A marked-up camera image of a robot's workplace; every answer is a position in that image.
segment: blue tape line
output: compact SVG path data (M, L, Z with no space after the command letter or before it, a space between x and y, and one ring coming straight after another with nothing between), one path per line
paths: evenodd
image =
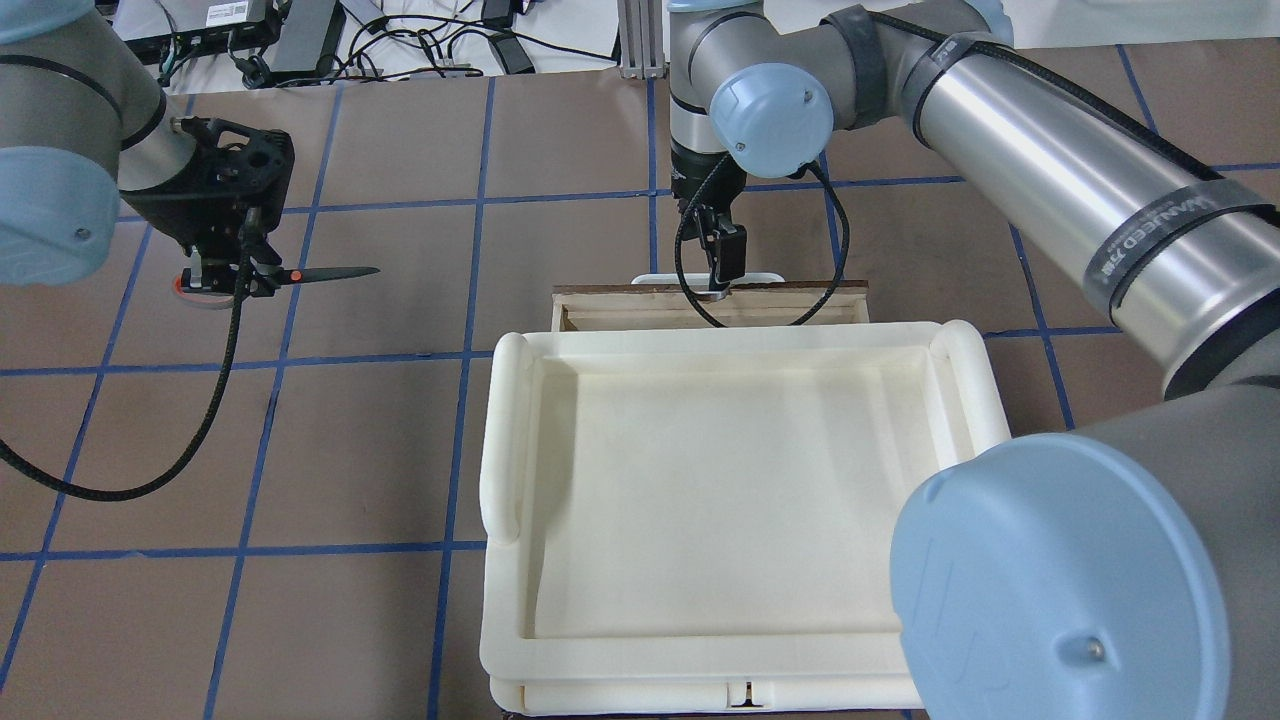
M658 102L654 81L645 81L649 131L649 272L658 272Z
M14 368L0 370L0 378L32 378L45 375L96 375L99 368Z
M362 210L403 210L416 208L466 208L475 205L471 197L461 200L404 200L399 202L348 202L343 205L320 205L316 208L293 208L285 214L302 215L311 213L358 213Z
M483 551L485 541L460 541L452 550ZM392 543L351 543L351 544L282 544L250 547L156 547L147 550L51 550L46 553L0 552L0 562L61 562L68 560L173 560L188 557L302 557L329 555L403 555L417 552L442 552L443 542L392 542Z
M1062 423L1066 429L1075 429L1075 418L1071 414L1071 402L1066 395L1066 383L1062 382L1062 370L1057 364L1057 354L1053 351L1053 341L1044 322L1044 307L1041 305L1039 293L1036 291L1036 277L1032 274L1032 265L1027 260L1027 247L1023 243L1023 234L1014 225L1009 225L1009 234L1014 238L1014 250L1018 252L1018 261L1023 265L1023 277L1027 278L1027 291L1032 296L1032 311L1036 314L1036 328L1044 345L1044 357L1048 360L1048 370L1053 378L1053 389L1057 392L1057 405L1062 411Z
M1142 119L1147 123L1147 129L1160 132L1156 129L1156 119L1151 117L1151 108L1147 106L1147 96L1142 94L1142 86L1138 85L1138 76L1133 72L1129 53L1124 45L1116 45L1116 53L1120 55L1120 64L1124 65L1124 74L1129 77L1129 87L1133 88L1133 95L1138 99L1138 108L1142 110Z
M621 197L645 197L648 190L618 190L611 192L570 192L564 195L521 195L516 197L489 197L483 205L516 205L521 202L567 202L572 200L616 200Z
M329 156L333 151L333 137L338 128L338 117L342 113L342 94L339 86L333 96L333 108L329 114L329 132L325 137L324 151L320 155L320 168L316 173L316 187L311 196L311 213L307 217L306 234L302 237L302 251L298 255L298 268L306 268L307 255L311 250L311 236L315 232L316 208L320 206L320 196L324 192L325 174L329 170ZM218 703L218 688L223 676L223 662L227 659L227 646L230 641L232 625L236 619L236 606L239 600L241 579L244 575L244 557L248 550L250 534L253 529L253 514L257 509L257 496L262 484L262 470L266 466L266 454L271 442L271 429L275 424L275 411L279 406L280 389L284 387L284 361L289 356L289 340L293 334L293 323L297 316L298 302L302 299L302 287L293 288L289 297L289 311L284 319L284 333L280 336L279 364L275 368L275 379L271 383L271 398L266 405L266 414L262 418L262 433L259 439L257 456L253 461L253 478L250 480L248 500L244 503L244 520L241 524L241 537L236 565L232 568L232 582L227 589L227 606L223 610L223 624L218 633L218 647L214 651L214 666L209 674L209 692L205 694L205 720L212 720L214 707Z
M1213 165L1213 169L1220 173L1230 173L1233 170L1280 170L1280 163L1236 163L1234 165Z
M471 236L471 282L467 286L467 324L462 350L471 352L475 341L476 297L480 288L480 254L484 240L485 187L489 178L489 146L493 136L493 97L497 83L489 78L484 108L484 140L480 145L480 178L476 182L476 218ZM449 607L449 577L453 569L453 528L458 512L458 478L462 468L462 448L466 433L467 393L471 383L471 360L462 359L458 373L458 405L453 419L453 459L449 465L449 500L444 514L444 551L440 553L440 583L435 594L435 637L431 642L431 671L426 691L426 717L440 715L440 675L444 671L444 635Z
M826 150L818 154L818 165L822 168L822 173L827 176L827 179L831 179L831 165L827 163ZM836 205L832 204L826 192L822 193L822 202L827 208L827 234L831 236L831 260L832 263L840 263L840 231L836 229Z
M312 365L356 365L365 363L435 363L440 360L480 360L493 357L492 350L474 350L471 352L417 352L399 355L334 355L334 356L308 356L287 357L284 360L251 360L234 363L233 370L270 370L274 368L297 368ZM109 365L106 368L17 368L0 370L0 378L28 378L28 377L58 377L58 375L131 375L146 373L216 373L218 364L189 363L170 365Z
M1116 327L1106 328L1048 328L1050 337L1071 337L1071 336L1091 336L1091 334L1124 334L1124 331Z
M1074 336L1098 336L1098 334L1124 334L1124 331L1116 327L1105 328L1044 328L1039 331L1037 328L1020 328L1014 331L995 331L982 333L984 340L1002 340L1002 338L1018 338L1018 337L1041 337L1042 334L1048 334L1050 337L1074 337Z
M120 337L120 328L124 327L124 315L129 310L129 300L133 297L133 288L137 286L138 273L142 269L142 260L147 254L147 247L151 243L151 227L142 232L142 240L138 242L138 250L133 255L133 265L129 268L129 279L124 284L124 292L120 296L120 304L115 310L115 320L111 323L111 333L106 338L106 347L102 350L102 363L97 368L93 389L90 392L88 402L84 405L84 415L81 418L81 425L76 430L76 442L72 443L72 452L67 460L67 468L63 473L63 479L67 482L74 482L76 466L79 462L81 450L84 447L84 436L88 434L90 421L93 419L93 409L97 406L99 395L102 391L102 380L105 374L102 368L111 361L111 354L115 351L115 342ZM9 679L9 670L13 667L13 660L18 653L18 642L22 638L22 629L27 625L27 616L31 612L31 603L36 597L36 588L40 585L40 575L44 573L45 561L44 557L49 555L50 547L54 543L54 533L58 530L58 520L63 514L63 505L67 501L67 496L58 493L54 500L54 509L49 514L49 524L45 525L45 536L40 543L40 555L36 559L35 566L31 570L31 579L27 582L27 591L22 596L22 606L18 609L18 618L14 620L13 630L9 634L9 643L5 647L4 660L0 661L0 692L4 691L4 685Z

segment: white tray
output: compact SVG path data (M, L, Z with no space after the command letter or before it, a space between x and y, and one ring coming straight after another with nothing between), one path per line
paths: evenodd
M509 334L480 659L526 715L920 707L906 497L1009 438L963 322Z

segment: black cable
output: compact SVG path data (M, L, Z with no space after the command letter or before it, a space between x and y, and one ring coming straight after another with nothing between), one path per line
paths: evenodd
M173 13L169 12L169 8L164 6L164 3L161 3L160 0L151 0L151 1L155 3L157 8L160 8L160 12L164 13L165 22L169 23L169 60L173 61L178 58L178 23L173 19ZM160 60L161 72L164 72L163 67L165 59L161 59Z
M431 20L431 22L444 22L447 24L458 24L458 26L463 26L463 27L468 27L468 28L485 28L485 27L488 27L484 23L477 22L477 20L463 20L461 18L445 18L443 15L422 15L422 14L383 15L381 18L378 18L376 20L370 20L370 22L360 26L360 28L356 31L356 35L352 36L352 38L351 38L351 46L355 46L356 40L361 35L369 32L369 29L372 26L375 26L375 24L378 24L380 22L384 22L384 20ZM547 42L545 40L539 40L536 37L525 35L522 32L516 32L516 31L503 31L503 32L509 33L509 35L515 35L516 37L518 37L521 40L526 40L529 42L532 42L534 45L541 45L543 47L548 47L550 50L557 50L557 51L561 51L561 53L571 53L573 55L582 55L584 58L595 58L596 60L605 60L605 61L609 61L609 63L613 61L613 58L611 58L608 55L600 55L599 53L591 53L589 50L580 50L577 47L566 47L563 45L556 45L554 42Z
M36 480L37 483L58 491L60 493L69 495L72 497L78 497L81 500L91 500L95 502L122 502L125 500L134 500L145 495L150 495L164 486L169 484L169 480L178 477L191 459L196 456L196 451L205 442L205 437L209 434L209 429L214 427L214 418L218 415L218 407L223 402L223 393L227 391L227 380L230 378L232 363L236 360L236 341L239 337L239 323L241 323L241 306L244 302L244 297L248 296L248 281L251 268L248 247L242 246L239 268L236 273L236 291L232 301L232 319L227 329L227 352L223 355L223 365L218 370L218 383L214 386L214 396L209 400L209 409L205 410L205 419L201 420L200 428L196 429L196 434L187 443L187 448L182 451L178 460L165 470L156 479L137 486L129 489L95 489L76 486L55 478L49 473L35 466L26 457L18 455L12 447L9 447L3 439L0 439L0 460L4 460L12 465L15 470L27 475L28 478Z
M685 278L684 258L681 258L682 241L680 238L685 234L685 227L689 225L689 219L692 218L695 211L698 211L698 202L703 199L703 193L708 187L710 187L719 172L728 165L731 159L731 155L726 152L724 156L721 158L719 163L716 163L712 172L707 174L707 179L698 186L692 197L689 199L689 205L686 205L685 211L680 214L680 225L676 227L676 279L680 281L680 291L685 293L685 299L689 300L689 304L694 307L694 310L716 328L723 328L726 325L716 319L714 315L708 313L705 307L703 307L701 301L698 300L692 288L689 287L689 281ZM813 304L813 307L809 307L804 315L800 315L795 320L787 323L788 325L803 325L808 323L810 318L817 315L818 311L827 305L831 296L836 295L836 291L840 290L840 283L845 277L845 264L849 261L850 231L849 215L845 213L845 206L840 202L840 197L836 195L836 188L831 184L831 178L827 177L827 173L822 172L822 165L819 165L817 160L805 165L804 169L809 170L813 177L818 178L818 182L822 183L822 190L827 193L827 197L831 200L831 204L836 210L836 215L840 218L840 259L836 260L836 274L831 277L831 283L827 284L827 290L822 293L822 297L819 297L818 301Z

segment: cable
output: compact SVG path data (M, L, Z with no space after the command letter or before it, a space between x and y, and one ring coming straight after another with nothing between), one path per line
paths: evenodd
M227 56L232 59L232 64L236 69L241 72L241 85L246 90L259 90L262 87L273 87L275 83L271 82L271 67L266 64L261 54L253 54L248 58L237 58L236 53L232 51L232 46L236 45L236 29L232 28L227 33Z
M164 13L165 22L169 23L169 56L160 61L160 64L164 65L165 63L173 63L174 58L178 56L178 23L173 19L173 13L169 12L169 8L164 6L164 3L160 0L151 1L160 8L160 12Z
M0 460L4 460L12 465L15 470L27 475L28 478L36 480L37 483L58 491L72 497L78 497L81 500L91 500L95 502L122 502L125 500L134 500L145 495L150 495L164 486L169 484L169 480L178 477L191 459L196 456L196 451L205 442L205 437L209 434L209 429L214 425L214 418L218 415L218 407L223 402L223 393L227 389L227 380L230 378L232 363L236 360L236 341L239 337L239 323L241 323L241 306L244 302L244 297L248 295L248 281L251 268L248 247L241 247L241 260L239 268L236 272L236 291L232 301L232 319L227 329L227 352L223 355L223 365L218 370L218 383L214 386L214 396L209 400L209 409L205 410L205 419L201 420L200 428L196 429L196 434L187 443L187 448L182 451L178 460L165 470L156 479L137 486L129 489L93 489L81 486L68 483L67 480L55 478L49 473L41 470L28 461L26 457L18 455L8 443L0 439Z
M698 311L698 314L714 328L723 328L726 325L716 319L714 315L708 313L705 307L703 307L701 301L698 300L692 288L689 287L689 281L685 278L685 263L681 258L682 241L680 238L685 234L685 227L689 224L689 219L698 210L698 201L703 199L703 193L708 187L710 187L712 181L714 181L719 172L728 165L731 158L732 156L726 152L724 156L716 163L712 172L707 174L707 179L698 186L694 196L689 199L689 205L686 205L685 211L681 213L680 225L676 228L676 279L680 281L680 291L685 293L685 299L689 300L689 304L694 307L694 310ZM804 169L809 170L809 173L812 173L813 177L818 178L818 182L822 183L822 190L827 193L832 206L836 209L836 215L840 218L840 259L836 260L836 274L831 277L831 283L827 284L827 290L822 293L822 297L819 297L818 301L813 304L813 307L809 307L804 315L800 315L795 320L787 323L788 325L803 325L808 323L810 318L817 315L818 311L827 305L831 296L836 295L836 291L840 290L840 282L845 277L845 264L849 261L850 231L849 215L845 213L845 206L840 202L840 197L836 195L836 188L831 184L831 178L827 177L827 173L822 172L822 165L819 165L817 160L805 165Z
M366 33L369 31L369 28L371 28L372 26L375 26L375 24L378 24L380 22L385 22L385 20L431 20L431 22L444 22L447 24L458 24L458 26L463 26L463 27L468 27L468 28L486 28L488 27L484 23L477 22L477 20L463 20L461 18L445 18L445 17L442 17L442 15L424 15L424 14L383 15L381 18L378 18L376 20L371 20L369 23L365 23L365 24L360 26L360 29L357 29L356 35L352 36L352 38L351 38L351 45L355 46L356 40L361 35ZM509 35L515 35L516 37L518 37L521 40L526 40L529 42L532 42L534 45L541 45L543 47L548 47L550 50L557 50L559 53L571 53L573 55L582 55L584 58L594 58L596 60L605 60L605 61L609 61L609 63L613 61L613 58L611 58L608 55L600 55L599 53L591 53L589 50L580 50L577 47L566 47L563 45L556 45L554 42L547 42L545 40L539 40L536 37L525 35L522 32L516 32L516 31L504 31L504 32L507 32Z

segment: black tape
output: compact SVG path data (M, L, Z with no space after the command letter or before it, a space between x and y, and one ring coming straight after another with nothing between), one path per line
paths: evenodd
M1280 331L1280 290L1226 322L1192 352L1165 388L1165 400L1199 392L1260 340Z
M1244 378L1243 380L1235 380L1231 384L1280 389L1280 375L1254 375L1252 378Z
M888 68L876 20L865 8L854 5L827 15L822 24L840 32L854 61L854 124L845 129L876 124L887 114L888 104Z
M947 36L934 45L933 50L922 55L906 76L901 94L902 117L911 119L911 132L920 141L920 145L931 147L920 132L920 110L924 109L924 99L929 96L929 91L933 90L938 79L951 69L951 65L963 60L973 50L973 46L979 42L986 45L1004 45L1000 38L989 32L957 32Z
M709 26L707 26L707 28L698 35L698 40L694 40L694 44L689 47L689 67L685 68L685 74L686 77L689 77L689 82L694 82L694 58L698 56L698 49L701 47L703 41L707 40L707 36L714 32L716 28L718 28L719 26L730 20L736 20L739 18L758 18L763 20L764 15L759 13L748 13L746 10L737 10L733 13L721 15L716 18L716 20L712 22Z
M129 147L133 147L134 145L146 140L146 137L151 135L151 131L160 127L160 123L164 120L164 117L168 111L169 111L169 97L164 94L160 94L160 102L156 105L155 113L151 113L151 117L147 118L147 122L143 123L137 132L134 132L129 137L125 137L124 142L120 142L120 150L122 151L128 150Z
M685 110L687 113L692 113L695 115L705 115L707 114L707 109L705 108L699 108L698 105L691 105L689 102L685 102L684 100L681 100L680 97L677 97L675 92L671 94L671 100L681 110Z
M36 68L40 70L49 70L51 73L58 73L64 78L73 79L96 92L99 96L102 97L102 100L106 100L106 104L110 105L111 110L115 111L116 119L119 119L122 123L124 122L124 111L120 110L120 104L115 101L115 97L111 97L111 94L108 92L105 87L102 87L102 83L77 70L76 68L64 65L61 63L55 63L45 58L36 58L33 55L0 55L0 65L18 65L23 68Z
M1111 316L1138 273L1175 240L1219 215L1271 206L1233 179L1178 188L1134 213L1098 247L1084 270L1084 295Z

